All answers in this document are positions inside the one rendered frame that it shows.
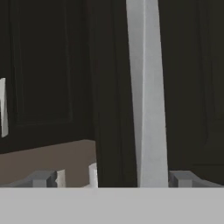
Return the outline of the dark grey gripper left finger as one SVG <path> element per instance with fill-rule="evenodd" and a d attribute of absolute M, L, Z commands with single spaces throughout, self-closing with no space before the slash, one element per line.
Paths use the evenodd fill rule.
<path fill-rule="evenodd" d="M 3 184 L 3 187 L 56 187 L 56 171 L 35 171 L 26 178 Z"/>

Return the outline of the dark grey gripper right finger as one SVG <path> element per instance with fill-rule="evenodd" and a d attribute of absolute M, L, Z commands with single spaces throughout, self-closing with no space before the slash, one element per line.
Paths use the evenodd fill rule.
<path fill-rule="evenodd" d="M 214 187 L 224 188 L 224 185 L 219 185 L 211 181 L 199 178 L 191 171 L 169 171 L 169 187 Z"/>

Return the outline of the dark panelled cabinet door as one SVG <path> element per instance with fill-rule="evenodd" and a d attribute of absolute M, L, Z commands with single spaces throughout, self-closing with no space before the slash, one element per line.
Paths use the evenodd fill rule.
<path fill-rule="evenodd" d="M 85 0 L 0 0 L 0 155 L 95 137 Z"/>

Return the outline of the white round object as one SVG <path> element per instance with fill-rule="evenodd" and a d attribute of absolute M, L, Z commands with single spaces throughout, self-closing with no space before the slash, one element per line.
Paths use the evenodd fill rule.
<path fill-rule="evenodd" d="M 89 184 L 97 188 L 98 187 L 98 173 L 97 173 L 97 164 L 93 163 L 88 167 L 89 171 Z"/>

